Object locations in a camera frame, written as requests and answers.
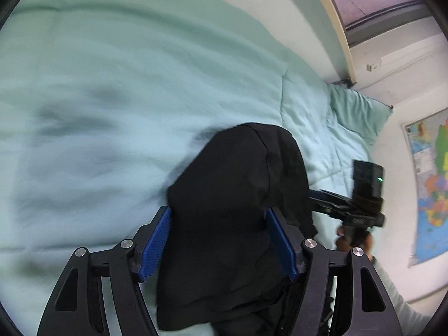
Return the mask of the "grey long sleeve forearm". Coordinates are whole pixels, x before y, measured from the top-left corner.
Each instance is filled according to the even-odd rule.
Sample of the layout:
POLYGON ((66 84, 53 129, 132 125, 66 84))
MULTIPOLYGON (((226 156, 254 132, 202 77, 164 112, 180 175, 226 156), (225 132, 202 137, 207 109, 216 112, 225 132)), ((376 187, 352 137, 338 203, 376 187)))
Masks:
POLYGON ((425 316, 420 312, 414 310, 406 301, 404 301, 404 298, 399 293, 396 286, 394 285, 382 265, 378 262, 378 260, 374 256, 370 256, 370 261, 372 262, 381 281, 384 284, 384 287, 386 288, 386 291, 399 319, 402 333, 404 335, 419 335, 424 330, 426 325, 430 322, 431 317, 425 316))

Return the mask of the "person's right hand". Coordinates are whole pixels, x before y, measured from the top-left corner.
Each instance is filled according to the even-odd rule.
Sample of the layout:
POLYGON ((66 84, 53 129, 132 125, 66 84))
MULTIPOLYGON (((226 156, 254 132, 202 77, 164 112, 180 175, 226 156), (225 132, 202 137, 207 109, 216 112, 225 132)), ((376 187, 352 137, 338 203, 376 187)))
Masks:
POLYGON ((357 247, 363 249, 365 255, 368 259, 373 262, 374 256, 372 254, 372 248, 374 245, 374 237, 368 233, 362 240, 351 239, 346 235, 346 228, 344 226, 339 226, 336 230, 336 249, 338 251, 342 251, 347 253, 349 250, 353 248, 353 244, 357 247))

